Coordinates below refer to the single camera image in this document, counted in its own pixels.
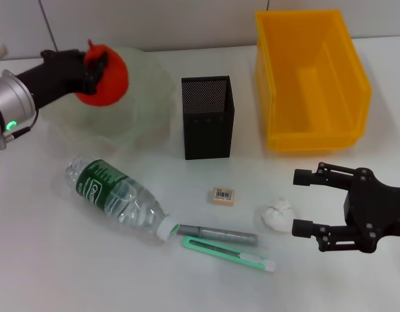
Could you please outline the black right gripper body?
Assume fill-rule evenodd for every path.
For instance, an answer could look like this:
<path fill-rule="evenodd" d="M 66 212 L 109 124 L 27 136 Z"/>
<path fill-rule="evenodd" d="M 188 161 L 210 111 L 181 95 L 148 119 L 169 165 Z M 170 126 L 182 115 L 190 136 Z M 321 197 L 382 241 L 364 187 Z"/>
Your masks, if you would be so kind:
<path fill-rule="evenodd" d="M 381 183 L 370 169 L 355 170 L 345 210 L 345 222 L 358 230 L 361 252 L 373 253 L 384 237 L 400 237 L 400 187 Z"/>

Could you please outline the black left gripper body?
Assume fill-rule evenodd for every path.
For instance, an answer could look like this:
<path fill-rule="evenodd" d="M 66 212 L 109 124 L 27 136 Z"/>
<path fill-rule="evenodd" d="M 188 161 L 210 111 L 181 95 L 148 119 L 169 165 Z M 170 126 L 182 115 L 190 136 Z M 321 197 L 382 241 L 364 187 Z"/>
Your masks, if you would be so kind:
<path fill-rule="evenodd" d="M 86 66 L 77 60 L 48 60 L 16 77 L 27 87 L 35 109 L 71 93 L 87 93 Z"/>

